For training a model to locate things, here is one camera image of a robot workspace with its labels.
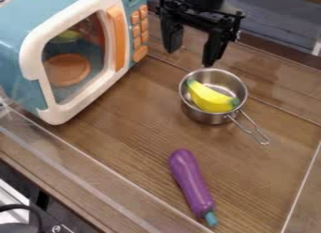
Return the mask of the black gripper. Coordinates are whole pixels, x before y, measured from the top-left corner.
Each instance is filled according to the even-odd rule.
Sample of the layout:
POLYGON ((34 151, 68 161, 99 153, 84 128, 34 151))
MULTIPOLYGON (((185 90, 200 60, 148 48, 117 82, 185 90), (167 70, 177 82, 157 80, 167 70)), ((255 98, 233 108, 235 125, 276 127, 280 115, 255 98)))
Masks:
POLYGON ((245 13, 225 0, 160 0, 163 46, 172 54, 183 46, 183 27, 189 25, 208 33, 203 63, 209 68, 223 57, 229 40, 240 34, 245 13))

